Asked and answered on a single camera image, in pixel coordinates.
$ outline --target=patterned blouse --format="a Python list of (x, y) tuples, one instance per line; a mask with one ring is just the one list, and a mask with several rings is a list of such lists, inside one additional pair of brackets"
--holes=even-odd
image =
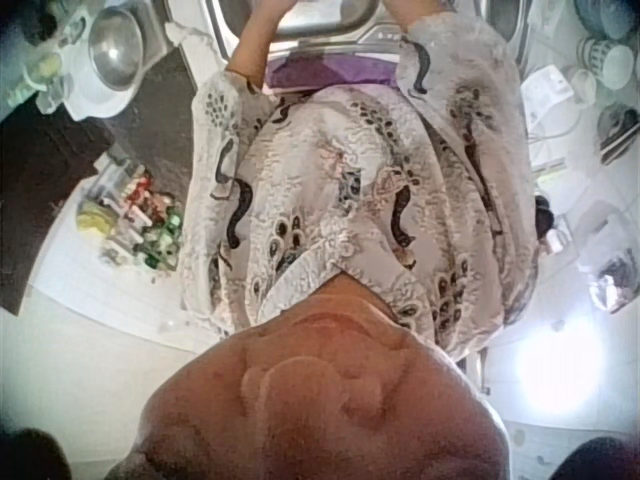
[(183, 298), (223, 337), (345, 272), (454, 359), (517, 321), (537, 275), (515, 64), (483, 22), (410, 29), (399, 90), (270, 98), (219, 73), (193, 103)]

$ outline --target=sleeve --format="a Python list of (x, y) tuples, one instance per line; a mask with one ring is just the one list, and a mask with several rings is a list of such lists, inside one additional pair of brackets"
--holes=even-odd
[[(231, 72), (216, 74), (193, 100), (193, 174), (179, 275), (184, 306), (205, 323), (213, 313), (210, 264), (238, 203), (236, 170), (274, 110), (269, 97)], [(217, 326), (232, 329), (219, 322)]]
[(479, 191), (495, 243), (504, 320), (513, 322), (535, 287), (538, 244), (520, 76), (506, 42), (478, 18), (423, 18), (409, 29), (397, 75), (425, 126), (450, 146)]

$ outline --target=bright light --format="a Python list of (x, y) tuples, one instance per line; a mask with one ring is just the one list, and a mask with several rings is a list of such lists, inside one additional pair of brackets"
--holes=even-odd
[(518, 373), (532, 406), (549, 413), (575, 410), (600, 382), (603, 354), (597, 331), (588, 322), (549, 327), (520, 351)]

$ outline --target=metal bowl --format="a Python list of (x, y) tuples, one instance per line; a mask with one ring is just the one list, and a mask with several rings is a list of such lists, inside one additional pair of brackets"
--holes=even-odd
[(121, 8), (102, 10), (89, 32), (89, 57), (109, 88), (127, 90), (142, 70), (144, 45), (134, 16)]

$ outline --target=person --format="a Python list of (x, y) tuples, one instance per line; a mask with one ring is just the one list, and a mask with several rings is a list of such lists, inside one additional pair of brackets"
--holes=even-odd
[(519, 75), (437, 0), (385, 0), (397, 88), (271, 98), (262, 0), (193, 102), (184, 303), (224, 341), (149, 400), (109, 478), (507, 478), (505, 430), (454, 361), (537, 275)]

